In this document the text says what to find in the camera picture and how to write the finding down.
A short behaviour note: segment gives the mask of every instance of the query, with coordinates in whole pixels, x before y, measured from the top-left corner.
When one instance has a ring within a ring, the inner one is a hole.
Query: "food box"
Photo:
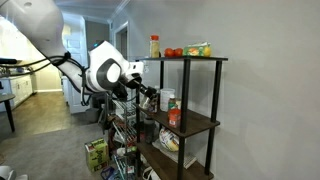
[[[108,144],[103,138],[85,143],[86,161],[90,171],[94,172],[108,165]]]
[[[197,43],[188,45],[183,48],[183,55],[184,56],[211,56],[211,48],[210,43]]]

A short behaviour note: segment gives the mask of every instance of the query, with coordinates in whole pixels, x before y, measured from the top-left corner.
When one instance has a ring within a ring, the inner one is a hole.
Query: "white robot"
[[[113,90],[122,96],[120,83],[131,89],[140,87],[143,94],[155,92],[141,84],[143,63],[128,62],[106,41],[89,52],[89,68],[72,62],[62,43],[62,13],[53,0],[0,0],[0,15],[13,23],[82,94]]]

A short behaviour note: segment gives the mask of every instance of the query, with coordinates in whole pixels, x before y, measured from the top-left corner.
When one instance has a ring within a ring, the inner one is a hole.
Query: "floor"
[[[6,112],[0,112],[0,142],[90,124],[85,113],[70,114],[62,92],[37,93],[12,111],[15,132],[11,132]]]

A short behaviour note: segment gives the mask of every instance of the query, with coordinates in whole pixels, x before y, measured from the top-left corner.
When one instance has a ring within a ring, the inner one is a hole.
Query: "red tomato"
[[[182,56],[183,49],[182,48],[177,48],[174,50],[174,56]]]
[[[164,50],[164,56],[165,57],[172,57],[174,56],[174,50],[171,48],[167,48]]]

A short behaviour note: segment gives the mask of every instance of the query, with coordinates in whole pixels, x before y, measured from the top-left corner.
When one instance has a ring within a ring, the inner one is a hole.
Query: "gray carpet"
[[[14,168],[31,180],[102,179],[100,171],[90,172],[85,160],[84,143],[103,137],[97,124],[4,140],[0,152],[2,165]]]

